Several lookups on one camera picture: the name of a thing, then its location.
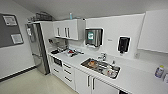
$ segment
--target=ceiling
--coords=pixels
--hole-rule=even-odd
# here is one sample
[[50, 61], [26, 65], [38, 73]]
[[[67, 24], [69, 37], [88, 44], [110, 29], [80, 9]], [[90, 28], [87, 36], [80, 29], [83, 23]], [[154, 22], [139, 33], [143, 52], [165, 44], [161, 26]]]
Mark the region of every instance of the ceiling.
[[45, 11], [56, 20], [97, 18], [168, 9], [168, 0], [13, 0], [32, 13]]

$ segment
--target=oven door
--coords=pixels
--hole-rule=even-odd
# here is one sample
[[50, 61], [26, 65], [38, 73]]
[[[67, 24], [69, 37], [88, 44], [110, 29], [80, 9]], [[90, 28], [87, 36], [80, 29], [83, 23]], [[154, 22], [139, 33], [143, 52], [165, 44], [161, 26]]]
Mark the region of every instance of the oven door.
[[59, 59], [57, 59], [57, 58], [54, 58], [54, 57], [53, 57], [53, 59], [54, 59], [54, 63], [55, 63], [55, 64], [57, 64], [57, 65], [59, 65], [59, 66], [62, 67], [62, 61], [61, 61], [61, 60], [59, 60]]

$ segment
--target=backsplash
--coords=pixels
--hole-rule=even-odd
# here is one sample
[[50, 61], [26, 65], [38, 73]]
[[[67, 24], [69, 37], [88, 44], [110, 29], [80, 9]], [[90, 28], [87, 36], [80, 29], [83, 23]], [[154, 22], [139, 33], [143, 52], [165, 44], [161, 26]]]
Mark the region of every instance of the backsplash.
[[[85, 45], [84, 40], [69, 40], [69, 45], [88, 50], [92, 55], [107, 53], [109, 57], [114, 56], [135, 61], [137, 63], [129, 63], [128, 65], [150, 73], [154, 73], [161, 64], [168, 69], [168, 58], [166, 58], [168, 54], [137, 50], [144, 15], [134, 14], [86, 19], [86, 28], [103, 28], [103, 45], [98, 48], [90, 48]], [[118, 51], [120, 36], [130, 37], [128, 52], [122, 56]]]

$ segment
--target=drawer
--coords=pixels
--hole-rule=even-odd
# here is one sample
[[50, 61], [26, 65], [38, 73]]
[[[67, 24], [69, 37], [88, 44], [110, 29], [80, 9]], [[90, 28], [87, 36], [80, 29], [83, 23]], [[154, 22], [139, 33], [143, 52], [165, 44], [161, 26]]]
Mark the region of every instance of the drawer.
[[68, 77], [70, 77], [70, 78], [74, 78], [74, 69], [73, 69], [73, 71], [69, 71], [69, 70], [67, 70], [67, 69], [63, 69], [63, 72], [64, 72], [64, 74], [66, 75], [66, 76], [68, 76]]
[[54, 74], [55, 76], [57, 76], [58, 78], [62, 79], [63, 78], [63, 71], [62, 68], [57, 67], [55, 65], [51, 66], [51, 72], [52, 74]]
[[64, 82], [71, 87], [73, 90], [75, 90], [75, 82], [74, 79], [68, 78], [67, 76], [64, 76]]
[[68, 65], [68, 64], [65, 64], [65, 63], [63, 63], [63, 71], [64, 70], [67, 71], [67, 73], [68, 72], [74, 73], [74, 68], [72, 66]]

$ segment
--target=soap dispenser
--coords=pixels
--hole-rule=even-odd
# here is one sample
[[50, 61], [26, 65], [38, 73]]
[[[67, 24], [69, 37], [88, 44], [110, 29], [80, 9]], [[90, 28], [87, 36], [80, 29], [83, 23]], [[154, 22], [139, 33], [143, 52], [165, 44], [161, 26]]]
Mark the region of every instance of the soap dispenser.
[[128, 52], [129, 41], [129, 37], [120, 37], [118, 51], [120, 51], [121, 55]]

